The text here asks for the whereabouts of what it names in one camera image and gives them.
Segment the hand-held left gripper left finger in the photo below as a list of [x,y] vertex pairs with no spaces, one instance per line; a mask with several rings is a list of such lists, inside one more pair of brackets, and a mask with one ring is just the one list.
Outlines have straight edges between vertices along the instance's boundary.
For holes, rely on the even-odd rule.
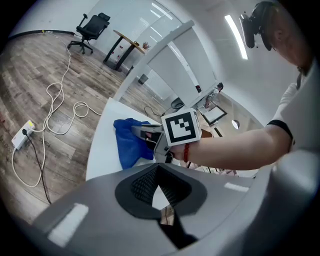
[[165,256],[178,249],[153,219],[129,214],[116,187],[150,164],[92,178],[46,208],[33,222],[45,238],[79,256]]

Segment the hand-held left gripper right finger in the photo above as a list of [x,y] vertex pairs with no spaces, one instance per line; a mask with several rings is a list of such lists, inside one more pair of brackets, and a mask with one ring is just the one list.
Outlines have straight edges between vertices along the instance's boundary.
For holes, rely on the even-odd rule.
[[157,184],[168,205],[158,220],[162,254],[244,254],[248,222],[236,210],[253,180],[158,164]]

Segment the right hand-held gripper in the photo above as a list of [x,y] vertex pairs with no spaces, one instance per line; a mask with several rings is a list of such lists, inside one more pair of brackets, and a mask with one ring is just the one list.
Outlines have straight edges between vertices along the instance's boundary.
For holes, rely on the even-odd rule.
[[183,109],[160,119],[160,124],[133,125],[131,132],[153,150],[155,162],[171,163],[174,159],[187,162],[191,144],[202,137],[197,111]]

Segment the blue wiping cloth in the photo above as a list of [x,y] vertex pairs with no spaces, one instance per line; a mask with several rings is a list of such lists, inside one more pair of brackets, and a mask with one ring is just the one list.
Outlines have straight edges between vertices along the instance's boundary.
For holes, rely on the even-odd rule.
[[150,125],[148,121],[133,118],[117,119],[113,122],[117,142],[119,161],[123,169],[132,168],[140,159],[153,160],[154,152],[147,143],[132,133],[132,126]]

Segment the person's right forearm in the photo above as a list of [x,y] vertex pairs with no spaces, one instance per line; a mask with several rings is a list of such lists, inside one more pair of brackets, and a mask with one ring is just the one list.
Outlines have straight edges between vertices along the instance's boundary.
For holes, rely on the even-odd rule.
[[267,125],[235,136],[201,138],[191,144],[188,162],[217,169],[255,170],[287,154],[291,142],[282,128]]

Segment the black office chair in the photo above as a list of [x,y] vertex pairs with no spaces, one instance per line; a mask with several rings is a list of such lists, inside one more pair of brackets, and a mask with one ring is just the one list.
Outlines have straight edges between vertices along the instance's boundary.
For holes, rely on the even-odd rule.
[[76,27],[76,31],[82,36],[81,41],[72,40],[67,46],[67,49],[70,49],[71,46],[80,46],[83,55],[85,54],[85,48],[89,49],[91,54],[94,52],[91,47],[84,43],[84,41],[89,43],[90,40],[97,40],[102,32],[108,27],[111,19],[110,16],[101,12],[98,15],[93,15],[88,23],[82,26],[82,23],[87,18],[87,14],[84,13],[82,21]]

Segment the black framed white board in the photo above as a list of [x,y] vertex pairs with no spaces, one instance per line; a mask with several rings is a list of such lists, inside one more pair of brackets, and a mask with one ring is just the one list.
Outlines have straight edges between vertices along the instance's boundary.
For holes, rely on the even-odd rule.
[[226,116],[227,112],[217,105],[212,105],[211,108],[204,108],[203,112],[201,112],[201,115],[207,124],[211,126],[222,117]]

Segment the round wooden table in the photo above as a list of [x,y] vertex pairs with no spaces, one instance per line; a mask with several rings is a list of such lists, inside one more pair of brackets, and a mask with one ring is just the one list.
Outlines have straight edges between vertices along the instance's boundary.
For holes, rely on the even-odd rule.
[[[129,39],[127,36],[123,35],[122,33],[120,33],[117,30],[113,30],[114,33],[116,33],[119,38],[118,40],[115,42],[115,44],[112,46],[112,48],[109,50],[108,54],[106,55],[106,57],[103,60],[103,64],[107,65],[109,68],[111,68],[112,70],[115,71],[121,71],[121,65],[123,64],[123,62],[126,60],[126,58],[130,55],[130,53],[134,50],[137,49],[140,53],[142,53],[143,55],[146,53],[142,47],[140,47],[140,45],[135,42],[132,41],[131,39]],[[119,43],[125,40],[126,42],[128,42],[130,44],[130,47],[124,52],[124,54],[121,56],[121,58],[117,61],[117,63],[109,61],[109,58],[111,57],[111,55],[113,54],[114,50],[116,49],[116,47],[119,45]]]

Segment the person's white printed t-shirt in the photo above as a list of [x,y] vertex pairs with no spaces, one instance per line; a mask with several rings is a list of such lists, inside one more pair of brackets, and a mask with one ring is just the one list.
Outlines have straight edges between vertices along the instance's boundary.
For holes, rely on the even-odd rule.
[[268,126],[283,129],[291,138],[289,151],[320,151],[320,64],[300,73],[281,97]]

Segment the long ceiling light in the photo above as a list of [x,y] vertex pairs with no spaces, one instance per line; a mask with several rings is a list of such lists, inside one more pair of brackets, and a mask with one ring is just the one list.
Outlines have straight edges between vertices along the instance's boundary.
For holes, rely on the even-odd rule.
[[236,23],[234,22],[233,18],[231,17],[231,15],[226,15],[224,17],[224,19],[226,20],[226,22],[228,23],[234,37],[235,37],[235,40],[237,42],[237,45],[238,45],[238,48],[239,48],[239,51],[240,51],[240,54],[241,54],[241,57],[244,59],[244,60],[248,60],[248,55],[247,55],[247,52],[246,52],[246,49],[245,49],[245,44],[243,42],[243,39],[241,37],[241,34],[236,26]]

